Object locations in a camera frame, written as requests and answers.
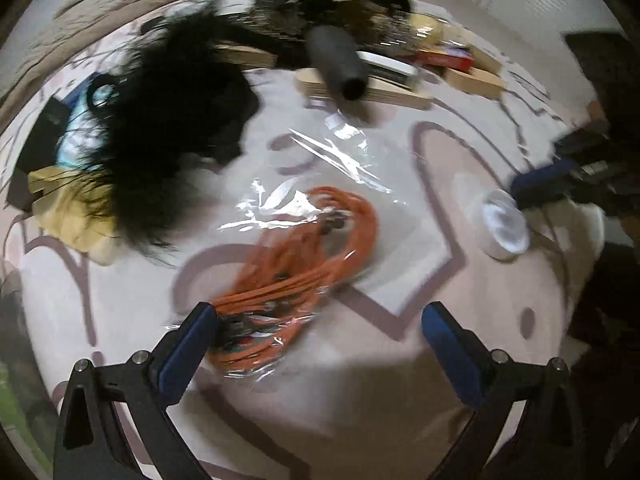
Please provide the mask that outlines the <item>black foam tube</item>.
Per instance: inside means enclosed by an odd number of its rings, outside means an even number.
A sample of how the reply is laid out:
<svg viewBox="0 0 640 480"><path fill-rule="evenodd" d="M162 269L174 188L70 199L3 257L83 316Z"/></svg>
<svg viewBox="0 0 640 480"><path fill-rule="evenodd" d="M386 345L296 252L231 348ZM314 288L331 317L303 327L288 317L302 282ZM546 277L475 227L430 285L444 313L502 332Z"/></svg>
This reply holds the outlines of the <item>black foam tube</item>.
<svg viewBox="0 0 640 480"><path fill-rule="evenodd" d="M357 96L366 90L370 73L357 54L352 36L341 27L322 25L312 28L305 41L311 66L329 89L347 101L357 101Z"/></svg>

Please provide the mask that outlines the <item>thick wooden oval block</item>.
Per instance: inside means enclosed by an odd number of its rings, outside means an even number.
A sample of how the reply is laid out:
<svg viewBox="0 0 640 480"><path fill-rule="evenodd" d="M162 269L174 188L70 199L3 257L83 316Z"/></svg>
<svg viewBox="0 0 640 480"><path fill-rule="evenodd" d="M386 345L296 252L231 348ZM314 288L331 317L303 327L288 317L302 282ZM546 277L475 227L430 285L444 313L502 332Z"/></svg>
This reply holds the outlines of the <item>thick wooden oval block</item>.
<svg viewBox="0 0 640 480"><path fill-rule="evenodd" d="M500 99L506 90L506 83L499 76L475 67L471 67L467 72L446 68L444 81L459 91L473 96L484 96L490 100Z"/></svg>

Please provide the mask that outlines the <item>red blue carton box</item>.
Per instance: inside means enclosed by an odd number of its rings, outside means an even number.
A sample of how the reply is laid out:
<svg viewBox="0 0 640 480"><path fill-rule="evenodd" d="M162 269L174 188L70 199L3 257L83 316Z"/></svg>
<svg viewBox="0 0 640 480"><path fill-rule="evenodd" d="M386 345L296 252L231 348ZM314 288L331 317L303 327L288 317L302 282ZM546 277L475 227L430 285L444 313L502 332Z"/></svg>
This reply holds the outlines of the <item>red blue carton box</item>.
<svg viewBox="0 0 640 480"><path fill-rule="evenodd" d="M419 50L416 62L420 66L445 67L468 72L474 64L474 58L463 49L437 48Z"/></svg>

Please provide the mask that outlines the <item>silver dark box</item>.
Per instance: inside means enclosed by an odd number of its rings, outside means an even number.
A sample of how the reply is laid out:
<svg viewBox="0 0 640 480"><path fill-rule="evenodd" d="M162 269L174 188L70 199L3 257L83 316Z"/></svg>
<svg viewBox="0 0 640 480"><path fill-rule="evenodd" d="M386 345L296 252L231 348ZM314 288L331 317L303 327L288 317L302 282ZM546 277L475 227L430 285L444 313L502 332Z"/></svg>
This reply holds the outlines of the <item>silver dark box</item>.
<svg viewBox="0 0 640 480"><path fill-rule="evenodd" d="M416 79L418 70L411 64L367 51L357 52L361 61L370 67L373 75L389 80L408 81Z"/></svg>

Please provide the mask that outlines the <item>bunny print bed sheet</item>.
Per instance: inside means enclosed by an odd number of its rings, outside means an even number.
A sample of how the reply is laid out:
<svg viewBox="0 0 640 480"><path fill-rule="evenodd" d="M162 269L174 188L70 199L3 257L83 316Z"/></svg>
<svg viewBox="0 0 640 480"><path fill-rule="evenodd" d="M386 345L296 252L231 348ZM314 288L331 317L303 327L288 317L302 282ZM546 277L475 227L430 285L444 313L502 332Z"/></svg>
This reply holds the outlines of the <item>bunny print bed sheet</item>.
<svg viewBox="0 0 640 480"><path fill-rule="evenodd" d="M154 346L201 301L270 285L285 322L259 325L224 368L211 354L168 412L215 479L423 479L468 411L419 333L440 300L491 348L544 364L603 243L601 215L561 204L532 215L529 250L501 262L477 243L474 208L546 162L587 118L582 76L546 88L533 61L471 40L496 64L498 100L423 72L426 110L369 101L354 112L305 96L294 70L246 74L259 110L244 153L198 170L203 208L168 248L120 244L100 266L1 209L1 422L36 476L73 365Z"/></svg>

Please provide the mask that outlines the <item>yellow translucent plastic piece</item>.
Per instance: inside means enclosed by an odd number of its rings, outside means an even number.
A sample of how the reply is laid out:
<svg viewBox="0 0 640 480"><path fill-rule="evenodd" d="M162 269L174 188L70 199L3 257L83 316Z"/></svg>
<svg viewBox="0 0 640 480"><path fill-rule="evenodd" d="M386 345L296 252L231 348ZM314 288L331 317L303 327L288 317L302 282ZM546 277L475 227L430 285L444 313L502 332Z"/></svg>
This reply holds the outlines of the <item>yellow translucent plastic piece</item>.
<svg viewBox="0 0 640 480"><path fill-rule="evenodd" d="M107 188L94 186L88 172L61 166L32 171L27 187L35 196L32 214L44 232L100 266L114 262L120 248L116 220L99 212Z"/></svg>

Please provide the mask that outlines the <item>flat wooden oval board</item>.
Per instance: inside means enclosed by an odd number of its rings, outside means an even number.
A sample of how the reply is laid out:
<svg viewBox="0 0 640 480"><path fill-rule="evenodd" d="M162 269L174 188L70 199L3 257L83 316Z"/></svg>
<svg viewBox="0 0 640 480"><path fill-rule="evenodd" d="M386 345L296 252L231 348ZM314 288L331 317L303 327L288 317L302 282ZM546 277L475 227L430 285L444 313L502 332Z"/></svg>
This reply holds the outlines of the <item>flat wooden oval board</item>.
<svg viewBox="0 0 640 480"><path fill-rule="evenodd" d="M344 96L340 96L336 91L329 89L318 70L314 68L296 70L294 76L296 88L305 96L331 98L338 102L347 102ZM370 78L366 90L357 96L357 101L390 104L413 108L414 110L426 110L431 106L432 99L433 97L423 88L411 91L376 78Z"/></svg>

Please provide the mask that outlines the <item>black small box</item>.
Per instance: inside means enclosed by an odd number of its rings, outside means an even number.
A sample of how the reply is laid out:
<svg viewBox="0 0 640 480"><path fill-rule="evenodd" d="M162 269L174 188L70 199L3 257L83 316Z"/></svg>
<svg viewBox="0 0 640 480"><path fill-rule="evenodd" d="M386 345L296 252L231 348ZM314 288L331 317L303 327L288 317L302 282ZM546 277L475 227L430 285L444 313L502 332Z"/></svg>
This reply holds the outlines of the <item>black small box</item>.
<svg viewBox="0 0 640 480"><path fill-rule="evenodd" d="M28 175L55 163L58 141L65 133L69 120L70 108L52 96L35 121L18 156L6 196L9 205L20 211L32 211L35 197L28 189Z"/></svg>

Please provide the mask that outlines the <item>teal wet wipes pack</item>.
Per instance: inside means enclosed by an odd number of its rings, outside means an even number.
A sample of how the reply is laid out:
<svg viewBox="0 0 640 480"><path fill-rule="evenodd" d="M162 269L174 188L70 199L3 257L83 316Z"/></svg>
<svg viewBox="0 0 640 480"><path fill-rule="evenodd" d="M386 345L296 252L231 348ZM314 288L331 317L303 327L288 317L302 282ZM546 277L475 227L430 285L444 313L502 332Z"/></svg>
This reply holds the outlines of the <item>teal wet wipes pack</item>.
<svg viewBox="0 0 640 480"><path fill-rule="evenodd" d="M68 170L85 166L89 154L101 143L99 128L118 96L118 83L112 74L93 73L63 100L70 109L70 119L58 141L58 166Z"/></svg>

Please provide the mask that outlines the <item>black feather accessory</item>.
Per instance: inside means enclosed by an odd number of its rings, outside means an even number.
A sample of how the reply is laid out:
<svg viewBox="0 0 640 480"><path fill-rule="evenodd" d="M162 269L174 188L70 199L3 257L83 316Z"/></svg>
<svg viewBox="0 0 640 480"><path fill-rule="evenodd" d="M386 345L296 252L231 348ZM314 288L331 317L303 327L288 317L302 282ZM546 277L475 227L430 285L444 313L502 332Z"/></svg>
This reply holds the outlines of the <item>black feather accessory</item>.
<svg viewBox="0 0 640 480"><path fill-rule="evenodd" d="M198 206L198 163L224 167L242 154L259 100L241 67L222 56L230 30L214 2L165 18L87 89L96 134L81 159L88 215L113 222L142 254L168 248Z"/></svg>

